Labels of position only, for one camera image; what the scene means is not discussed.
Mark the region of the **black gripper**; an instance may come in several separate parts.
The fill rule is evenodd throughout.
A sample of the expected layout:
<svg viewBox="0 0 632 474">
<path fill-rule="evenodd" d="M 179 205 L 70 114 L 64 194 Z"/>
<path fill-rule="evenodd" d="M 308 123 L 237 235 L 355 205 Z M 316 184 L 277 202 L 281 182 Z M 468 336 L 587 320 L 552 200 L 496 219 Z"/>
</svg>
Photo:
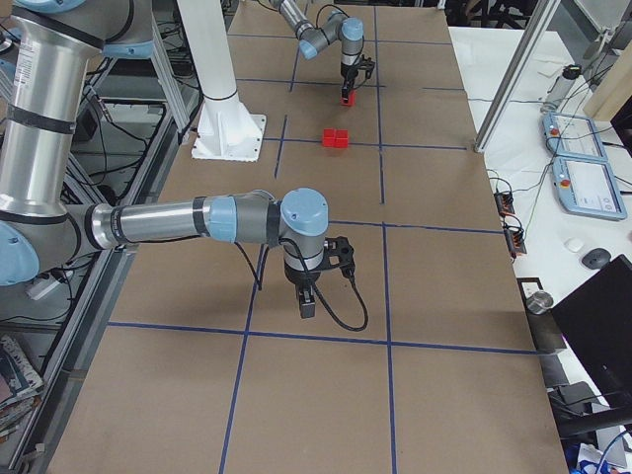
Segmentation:
<svg viewBox="0 0 632 474">
<path fill-rule="evenodd" d="M 341 89 L 341 98 L 347 97 L 353 92 L 353 86 L 355 85 L 356 78 L 358 76 L 357 64 L 341 64 L 341 75 L 343 78 L 343 86 Z"/>
<path fill-rule="evenodd" d="M 284 265 L 285 276 L 295 286 L 299 315 L 303 320 L 315 316 L 316 301 L 312 286 L 321 273 L 322 270 L 318 268 L 306 272 L 305 270 L 294 269 L 288 264 Z"/>
</svg>

